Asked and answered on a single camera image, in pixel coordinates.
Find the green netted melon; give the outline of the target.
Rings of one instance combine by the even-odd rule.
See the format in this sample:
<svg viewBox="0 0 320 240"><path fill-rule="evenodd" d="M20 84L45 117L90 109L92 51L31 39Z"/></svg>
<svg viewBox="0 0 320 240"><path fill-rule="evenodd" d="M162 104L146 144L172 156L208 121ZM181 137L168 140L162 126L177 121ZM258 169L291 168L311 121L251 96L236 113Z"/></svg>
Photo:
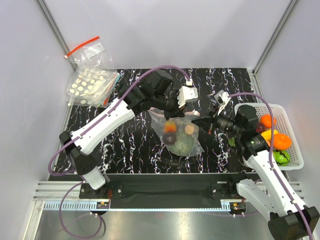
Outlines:
<svg viewBox="0 0 320 240"><path fill-rule="evenodd" d="M193 157L197 155L197 139L193 135L179 131L176 134L176 141L166 145L169 152L181 157Z"/></svg>

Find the dark purple fruit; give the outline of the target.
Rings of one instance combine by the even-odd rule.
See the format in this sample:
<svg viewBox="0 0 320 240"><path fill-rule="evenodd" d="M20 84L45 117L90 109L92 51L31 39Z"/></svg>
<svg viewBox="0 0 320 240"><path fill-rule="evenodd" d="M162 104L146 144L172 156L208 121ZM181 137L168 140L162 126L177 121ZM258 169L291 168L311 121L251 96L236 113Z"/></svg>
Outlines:
<svg viewBox="0 0 320 240"><path fill-rule="evenodd" d="M162 136L162 141L165 145L173 145L177 141L177 135L175 132L165 133Z"/></svg>

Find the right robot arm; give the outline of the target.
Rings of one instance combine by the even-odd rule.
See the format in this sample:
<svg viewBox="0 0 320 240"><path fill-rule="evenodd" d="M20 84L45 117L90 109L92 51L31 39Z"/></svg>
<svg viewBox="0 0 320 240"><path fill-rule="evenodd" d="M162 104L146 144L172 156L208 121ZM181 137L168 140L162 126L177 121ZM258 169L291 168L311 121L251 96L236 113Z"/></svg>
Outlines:
<svg viewBox="0 0 320 240"><path fill-rule="evenodd" d="M227 185L230 197L248 200L265 218L275 240L312 239L320 213L316 207L305 204L282 174L271 148L257 131L258 122L256 109L248 104L240 105L234 118L215 109L192 121L209 134L215 129L234 134L237 152L256 171L268 191L265 193L252 179L239 173Z"/></svg>

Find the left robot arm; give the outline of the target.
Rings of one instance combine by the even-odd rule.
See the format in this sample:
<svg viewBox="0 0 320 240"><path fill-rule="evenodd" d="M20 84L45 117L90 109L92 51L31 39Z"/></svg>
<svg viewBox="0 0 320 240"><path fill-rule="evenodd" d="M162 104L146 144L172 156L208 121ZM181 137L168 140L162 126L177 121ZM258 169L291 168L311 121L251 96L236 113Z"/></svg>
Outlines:
<svg viewBox="0 0 320 240"><path fill-rule="evenodd" d="M188 88L182 86L167 92L173 81L172 76L163 70L146 73L123 89L108 108L84 127L73 133L60 134L64 153L71 160L75 172L89 184L95 197L103 198L108 193L108 186L90 155L107 135L151 108L162 110L166 119L184 116Z"/></svg>

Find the red orange mango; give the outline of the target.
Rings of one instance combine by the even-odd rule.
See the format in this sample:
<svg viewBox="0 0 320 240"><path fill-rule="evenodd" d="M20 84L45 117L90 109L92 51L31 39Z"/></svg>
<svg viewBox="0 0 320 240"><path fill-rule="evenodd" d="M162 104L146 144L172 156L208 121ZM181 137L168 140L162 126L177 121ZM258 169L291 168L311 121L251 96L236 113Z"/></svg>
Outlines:
<svg viewBox="0 0 320 240"><path fill-rule="evenodd" d="M164 133L176 133L177 124L174 121L168 120L164 123L163 131Z"/></svg>

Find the pink zipper clear bag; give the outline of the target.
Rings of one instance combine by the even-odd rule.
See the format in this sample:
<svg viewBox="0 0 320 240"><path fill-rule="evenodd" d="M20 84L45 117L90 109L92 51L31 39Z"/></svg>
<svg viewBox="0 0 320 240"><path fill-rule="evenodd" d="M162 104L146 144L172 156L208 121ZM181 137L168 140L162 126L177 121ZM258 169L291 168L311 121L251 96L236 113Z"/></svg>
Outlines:
<svg viewBox="0 0 320 240"><path fill-rule="evenodd" d="M165 119L164 111L151 108L151 127L167 150L180 157L195 157L204 152L198 137L199 127L192 123L200 117L198 111L188 111L184 117Z"/></svg>

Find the beige garlic bulb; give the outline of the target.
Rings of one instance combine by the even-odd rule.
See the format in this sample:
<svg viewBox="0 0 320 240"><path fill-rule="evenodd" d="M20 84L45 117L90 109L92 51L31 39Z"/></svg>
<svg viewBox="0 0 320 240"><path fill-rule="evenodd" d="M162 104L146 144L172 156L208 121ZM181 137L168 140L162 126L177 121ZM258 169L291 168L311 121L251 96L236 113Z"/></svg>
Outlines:
<svg viewBox="0 0 320 240"><path fill-rule="evenodd" d="M191 124L188 124L185 126L184 128L184 132L187 134L187 135L193 135L194 132L195 132L195 127Z"/></svg>

